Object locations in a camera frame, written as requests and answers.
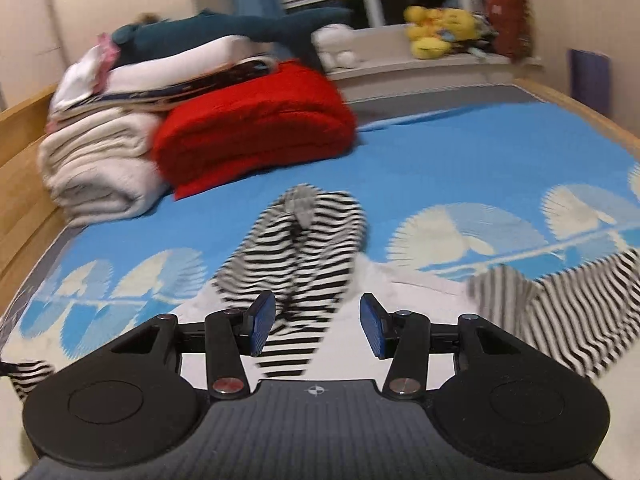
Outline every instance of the red blanket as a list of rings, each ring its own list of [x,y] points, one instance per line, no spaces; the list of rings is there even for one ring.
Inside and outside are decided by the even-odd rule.
[[[355,118],[334,85],[289,61],[175,108],[152,155],[184,198],[261,168],[340,155],[354,136]]]

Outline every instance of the purple book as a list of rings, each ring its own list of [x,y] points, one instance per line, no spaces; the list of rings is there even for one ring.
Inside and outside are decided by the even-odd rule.
[[[605,117],[611,115],[611,60],[604,54],[569,51],[571,97]]]

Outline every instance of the wooden bed frame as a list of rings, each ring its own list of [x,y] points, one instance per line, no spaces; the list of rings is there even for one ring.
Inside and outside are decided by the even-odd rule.
[[[514,83],[573,112],[640,160],[640,139],[570,97],[527,79]],[[65,226],[36,167],[54,88],[0,114],[0,315],[33,266]]]

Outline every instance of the red stuffed toy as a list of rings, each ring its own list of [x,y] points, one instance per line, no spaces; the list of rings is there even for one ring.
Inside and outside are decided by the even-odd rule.
[[[486,0],[486,13],[498,32],[494,49],[512,60],[530,55],[530,30],[527,0]]]

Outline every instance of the yellow plush toy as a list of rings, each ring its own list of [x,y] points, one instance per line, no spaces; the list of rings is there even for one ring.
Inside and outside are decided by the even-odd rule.
[[[455,41],[478,40],[480,34],[474,16],[463,9],[444,9],[440,20],[440,28],[448,30]]]
[[[437,59],[448,54],[453,43],[480,37],[476,19],[466,10],[411,6],[404,10],[404,18],[411,52],[418,59]]]
[[[421,38],[411,42],[411,53],[417,59],[438,59],[451,49],[452,44],[440,38]]]

